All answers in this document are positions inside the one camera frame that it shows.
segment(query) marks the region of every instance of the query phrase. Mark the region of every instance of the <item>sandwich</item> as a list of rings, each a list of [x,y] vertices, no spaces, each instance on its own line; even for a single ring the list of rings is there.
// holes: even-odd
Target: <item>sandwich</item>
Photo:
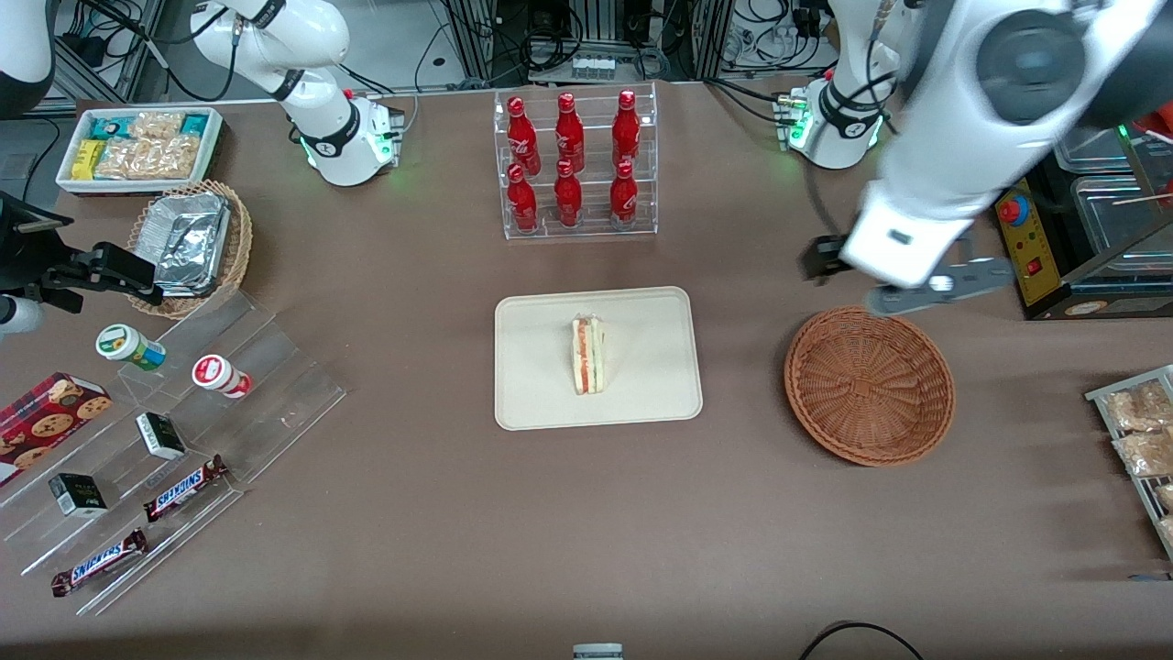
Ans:
[[[575,390],[579,395],[597,395],[606,388],[603,372],[603,321],[597,317],[575,318],[570,366],[575,373]]]

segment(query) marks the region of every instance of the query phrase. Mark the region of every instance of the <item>white tray with snacks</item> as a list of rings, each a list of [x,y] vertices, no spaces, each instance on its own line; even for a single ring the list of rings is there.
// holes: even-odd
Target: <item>white tray with snacks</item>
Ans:
[[[184,116],[206,117],[202,131],[199,132],[199,147],[196,150],[195,162],[190,173],[184,178],[147,178],[147,179],[118,179],[118,178],[75,178],[73,176],[74,162],[77,151],[86,140],[93,138],[95,125],[110,120],[134,117],[140,113],[182,113]],[[218,111],[199,106],[140,106],[122,108],[101,108],[86,110],[77,118],[73,136],[69,138],[69,147],[66,149],[65,158],[57,168],[57,185],[62,190],[74,195],[145,195],[170,190],[185,184],[203,181],[211,165],[212,155],[216,151],[216,142],[219,138],[221,128],[224,120]]]
[[[574,320],[602,321],[601,393],[579,395]],[[508,431],[691,420],[700,368],[689,294],[677,286],[516,295],[497,304],[495,414]]]

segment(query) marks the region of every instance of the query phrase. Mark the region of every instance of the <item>acrylic display stand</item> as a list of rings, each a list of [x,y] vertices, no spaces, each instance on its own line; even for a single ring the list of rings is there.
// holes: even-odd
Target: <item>acrylic display stand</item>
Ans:
[[[615,181],[615,163],[611,159],[611,124],[619,107],[619,91],[636,93],[636,113],[639,115],[639,156],[635,161],[635,181],[639,186],[636,197],[636,219],[631,229],[611,226],[611,182]],[[526,114],[537,130],[537,151],[542,157],[542,170],[529,178],[537,195],[537,231],[522,233],[513,219],[509,197],[506,191],[509,179],[506,170],[513,162],[509,150],[509,113],[506,101],[520,96],[526,101]],[[659,204],[657,179],[658,123],[656,88],[652,84],[588,86],[575,88],[575,104],[583,120],[586,137],[586,168],[578,172],[583,186],[583,218],[579,226],[568,229],[558,222],[554,183],[557,181],[558,148],[554,128],[558,122],[557,97],[543,88],[522,88],[509,93],[497,93],[494,111],[494,142],[497,150],[497,183],[501,188],[501,216],[506,238],[576,238],[621,237],[656,233],[659,229]]]
[[[22,576],[45,585],[141,528],[150,552],[127,559],[61,600],[77,614],[99,614],[208,523],[231,506],[269,465],[328,413],[345,393],[301,353],[273,314],[244,293],[212,295],[158,339],[167,361],[155,372],[126,366],[107,387],[115,404],[0,489],[0,530]],[[252,377],[240,400],[196,388],[191,367],[219,354]],[[188,448],[179,461],[148,454],[135,419],[167,415]],[[231,474],[176,511],[148,524],[143,504],[221,455]],[[109,510],[86,520],[61,515],[48,481],[59,472],[91,476]]]

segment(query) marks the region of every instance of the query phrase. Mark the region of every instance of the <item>coca-cola bottle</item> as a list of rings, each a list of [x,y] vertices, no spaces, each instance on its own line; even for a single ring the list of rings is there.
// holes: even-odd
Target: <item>coca-cola bottle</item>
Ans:
[[[554,196],[558,199],[558,222],[574,229],[583,217],[583,186],[575,176],[571,161],[558,161],[558,181],[554,184]]]
[[[514,161],[526,168],[526,173],[537,176],[542,171],[542,157],[537,155],[537,131],[534,123],[526,116],[526,102],[514,96],[507,103],[509,108],[509,150]]]
[[[558,94],[558,123],[554,135],[558,141],[558,158],[570,161],[576,172],[582,171],[586,166],[583,120],[575,110],[575,95],[569,91]]]
[[[517,231],[533,233],[537,231],[537,196],[534,186],[526,181],[526,170],[520,163],[509,163],[509,210],[513,212]]]
[[[611,182],[611,225],[622,231],[631,229],[636,223],[636,196],[639,186],[631,177],[631,161],[621,161],[615,169],[617,175]]]
[[[611,141],[615,147],[611,159],[616,166],[639,155],[639,115],[636,114],[636,93],[630,89],[619,91],[619,111],[611,125]]]

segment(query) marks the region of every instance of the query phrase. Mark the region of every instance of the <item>snickers bar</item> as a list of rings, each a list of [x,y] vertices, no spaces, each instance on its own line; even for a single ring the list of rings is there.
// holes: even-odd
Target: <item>snickers bar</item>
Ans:
[[[143,531],[135,530],[122,543],[111,545],[107,550],[90,557],[84,564],[75,566],[73,571],[62,571],[54,576],[53,596],[61,598],[118,562],[135,554],[147,554],[148,550],[147,537],[143,535]]]
[[[182,482],[167,489],[163,495],[144,504],[143,509],[147,510],[147,522],[154,523],[168,512],[178,509],[191,496],[199,492],[204,487],[211,484],[216,477],[225,472],[228,472],[228,468],[224,467],[224,462],[221,461],[217,454],[211,461],[201,465],[199,470],[188,475]]]

